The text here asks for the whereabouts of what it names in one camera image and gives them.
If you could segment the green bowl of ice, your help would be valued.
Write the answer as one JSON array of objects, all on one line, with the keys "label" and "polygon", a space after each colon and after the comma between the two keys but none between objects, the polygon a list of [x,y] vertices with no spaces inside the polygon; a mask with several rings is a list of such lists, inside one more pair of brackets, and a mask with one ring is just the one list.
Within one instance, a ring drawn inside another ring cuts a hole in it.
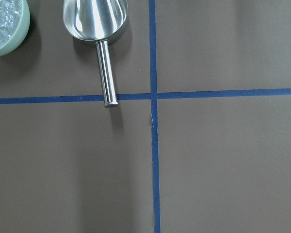
[{"label": "green bowl of ice", "polygon": [[26,0],[0,0],[0,57],[23,42],[29,26],[30,10]]}]

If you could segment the steel ice scoop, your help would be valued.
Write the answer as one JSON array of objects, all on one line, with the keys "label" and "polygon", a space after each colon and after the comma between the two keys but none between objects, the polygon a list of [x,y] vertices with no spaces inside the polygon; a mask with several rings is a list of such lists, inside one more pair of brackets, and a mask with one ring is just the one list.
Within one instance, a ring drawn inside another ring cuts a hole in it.
[{"label": "steel ice scoop", "polygon": [[128,21],[126,0],[65,0],[63,21],[75,38],[96,47],[104,106],[118,105],[109,45],[119,39]]}]

